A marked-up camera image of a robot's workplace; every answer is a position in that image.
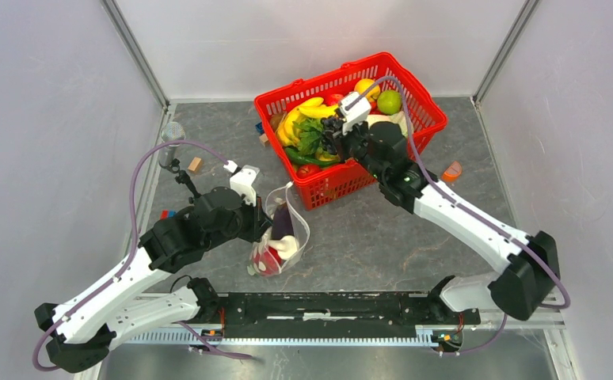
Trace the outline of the dark grape bunch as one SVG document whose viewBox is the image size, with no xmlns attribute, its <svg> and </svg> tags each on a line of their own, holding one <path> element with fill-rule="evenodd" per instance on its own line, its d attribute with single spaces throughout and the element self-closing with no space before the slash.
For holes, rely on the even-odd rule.
<svg viewBox="0 0 613 380">
<path fill-rule="evenodd" d="M 336 116 L 321 118 L 322 148 L 329 154 L 338 155 L 341 152 L 341 136 L 343 120 Z"/>
</svg>

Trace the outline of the green lettuce leaf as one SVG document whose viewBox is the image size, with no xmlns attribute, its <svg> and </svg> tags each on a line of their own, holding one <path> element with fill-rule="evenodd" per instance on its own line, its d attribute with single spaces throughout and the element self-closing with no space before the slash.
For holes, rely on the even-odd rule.
<svg viewBox="0 0 613 380">
<path fill-rule="evenodd" d="M 307 118 L 293 123 L 298 138 L 296 149 L 300 156 L 314 155 L 322 146 L 323 124 L 320 119 Z"/>
</svg>

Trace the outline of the clear zip top bag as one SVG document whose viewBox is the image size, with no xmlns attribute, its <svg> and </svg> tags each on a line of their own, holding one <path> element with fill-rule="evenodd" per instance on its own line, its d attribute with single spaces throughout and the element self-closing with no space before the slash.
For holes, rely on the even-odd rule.
<svg viewBox="0 0 613 380">
<path fill-rule="evenodd" d="M 296 208 L 294 184 L 272 190 L 263 206 L 272 225 L 253 245 L 247 271 L 252 276 L 277 276 L 297 264 L 310 240 L 310 227 Z"/>
</svg>

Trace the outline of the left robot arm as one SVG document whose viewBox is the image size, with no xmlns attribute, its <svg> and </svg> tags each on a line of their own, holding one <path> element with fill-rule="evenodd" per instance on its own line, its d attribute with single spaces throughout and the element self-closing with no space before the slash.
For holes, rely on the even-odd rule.
<svg viewBox="0 0 613 380">
<path fill-rule="evenodd" d="M 229 241 L 259 242 L 271 225 L 260 196 L 228 187 L 195 196 L 190 205 L 135 237 L 134 249 L 81 294 L 35 309 L 44 334 L 32 354 L 33 366 L 76 374 L 133 336 L 192 319 L 213 321 L 220 301 L 207 279 L 191 279 L 152 301 L 137 303 L 135 298 Z"/>
</svg>

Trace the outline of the black mini tripod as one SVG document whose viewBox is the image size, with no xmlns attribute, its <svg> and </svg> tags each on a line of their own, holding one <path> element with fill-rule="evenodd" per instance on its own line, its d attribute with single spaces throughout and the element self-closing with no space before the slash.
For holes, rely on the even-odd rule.
<svg viewBox="0 0 613 380">
<path fill-rule="evenodd" d="M 178 184 L 183 184 L 191 193 L 188 198 L 188 203 L 194 205 L 196 201 L 201 197 L 201 194 L 197 191 L 196 186 L 192 182 L 192 178 L 183 170 L 180 166 L 180 161 L 174 158 L 167 169 L 175 175 L 174 180 Z"/>
</svg>

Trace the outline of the red blue toy brick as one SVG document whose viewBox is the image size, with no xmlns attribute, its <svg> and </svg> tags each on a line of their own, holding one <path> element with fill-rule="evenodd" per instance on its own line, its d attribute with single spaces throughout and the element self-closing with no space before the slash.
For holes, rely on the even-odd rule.
<svg viewBox="0 0 613 380">
<path fill-rule="evenodd" d="M 176 211 L 173 210 L 163 210 L 160 216 L 160 219 L 167 219 L 167 218 L 171 218 L 173 216 L 176 215 Z"/>
</svg>

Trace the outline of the brown kiwi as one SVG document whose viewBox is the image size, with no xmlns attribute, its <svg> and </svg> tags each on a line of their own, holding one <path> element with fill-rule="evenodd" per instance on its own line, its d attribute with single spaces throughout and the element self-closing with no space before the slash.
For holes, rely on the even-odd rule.
<svg viewBox="0 0 613 380">
<path fill-rule="evenodd" d="M 280 124 L 284 121 L 286 115 L 286 112 L 281 112 L 270 117 L 269 124 L 273 131 L 276 131 L 279 128 Z"/>
</svg>

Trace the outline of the white long squash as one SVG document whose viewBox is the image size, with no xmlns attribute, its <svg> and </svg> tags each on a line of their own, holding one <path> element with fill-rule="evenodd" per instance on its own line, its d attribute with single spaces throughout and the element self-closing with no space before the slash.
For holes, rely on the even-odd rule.
<svg viewBox="0 0 613 380">
<path fill-rule="evenodd" d="M 393 115 L 381 115 L 381 114 L 371 114 L 366 118 L 367 123 L 371 126 L 377 122 L 391 122 L 394 124 L 398 124 L 402 130 L 406 129 L 406 121 L 404 112 L 397 112 Z"/>
</svg>

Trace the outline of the white garlic bulb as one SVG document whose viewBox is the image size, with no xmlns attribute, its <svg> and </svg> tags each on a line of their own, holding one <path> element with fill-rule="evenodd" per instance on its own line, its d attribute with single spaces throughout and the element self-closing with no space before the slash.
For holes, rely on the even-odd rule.
<svg viewBox="0 0 613 380">
<path fill-rule="evenodd" d="M 268 245 L 276 250 L 282 261 L 290 260 L 299 250 L 299 242 L 292 235 L 285 235 L 280 240 L 269 240 Z"/>
</svg>

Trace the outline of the red apple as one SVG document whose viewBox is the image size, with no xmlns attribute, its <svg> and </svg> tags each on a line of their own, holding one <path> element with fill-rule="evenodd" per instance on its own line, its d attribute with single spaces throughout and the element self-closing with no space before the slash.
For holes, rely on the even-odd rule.
<svg viewBox="0 0 613 380">
<path fill-rule="evenodd" d="M 330 93 L 324 97 L 323 104 L 328 107 L 338 105 L 344 97 L 341 93 Z"/>
<path fill-rule="evenodd" d="M 257 245 L 251 253 L 248 270 L 252 276 L 275 276 L 282 272 L 282 263 L 274 248 Z"/>
</svg>

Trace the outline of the dark green cucumber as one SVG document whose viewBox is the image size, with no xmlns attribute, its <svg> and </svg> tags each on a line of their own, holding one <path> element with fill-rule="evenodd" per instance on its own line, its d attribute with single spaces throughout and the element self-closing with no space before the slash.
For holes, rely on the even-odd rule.
<svg viewBox="0 0 613 380">
<path fill-rule="evenodd" d="M 294 147 L 284 147 L 284 153 L 288 160 L 295 165 L 317 165 L 322 168 L 338 165 L 341 162 L 338 159 L 322 160 L 312 156 L 303 156 Z"/>
</svg>

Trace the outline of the yellow lemon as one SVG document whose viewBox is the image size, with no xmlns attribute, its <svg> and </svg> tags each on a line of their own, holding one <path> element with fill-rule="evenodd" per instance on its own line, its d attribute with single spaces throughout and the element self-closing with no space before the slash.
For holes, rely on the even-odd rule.
<svg viewBox="0 0 613 380">
<path fill-rule="evenodd" d="M 375 84 L 375 81 L 370 78 L 362 78 L 360 79 L 354 86 L 354 90 L 358 94 L 366 93 L 365 97 L 368 101 L 376 102 L 379 95 L 381 94 L 381 89 L 379 85 Z"/>
</svg>

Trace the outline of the green lime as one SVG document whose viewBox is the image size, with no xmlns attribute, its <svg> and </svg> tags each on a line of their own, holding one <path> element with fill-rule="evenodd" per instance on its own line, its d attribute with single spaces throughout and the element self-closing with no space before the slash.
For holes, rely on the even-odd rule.
<svg viewBox="0 0 613 380">
<path fill-rule="evenodd" d="M 382 114 L 394 115 L 402 110 L 402 95 L 396 90 L 385 90 L 379 94 L 376 106 Z"/>
</svg>

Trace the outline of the small wooden block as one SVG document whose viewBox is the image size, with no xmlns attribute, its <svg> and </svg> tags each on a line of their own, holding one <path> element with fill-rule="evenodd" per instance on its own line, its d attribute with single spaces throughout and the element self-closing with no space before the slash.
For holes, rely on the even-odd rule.
<svg viewBox="0 0 613 380">
<path fill-rule="evenodd" d="M 203 159 L 194 157 L 188 165 L 188 171 L 192 174 L 198 174 L 203 167 Z"/>
</svg>

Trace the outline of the purple eggplant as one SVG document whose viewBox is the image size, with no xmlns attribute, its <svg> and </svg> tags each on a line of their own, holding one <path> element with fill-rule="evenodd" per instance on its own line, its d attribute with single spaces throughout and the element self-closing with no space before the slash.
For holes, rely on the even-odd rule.
<svg viewBox="0 0 613 380">
<path fill-rule="evenodd" d="M 272 214 L 271 240 L 280 240 L 285 235 L 295 236 L 294 226 L 287 203 L 279 204 Z"/>
</svg>

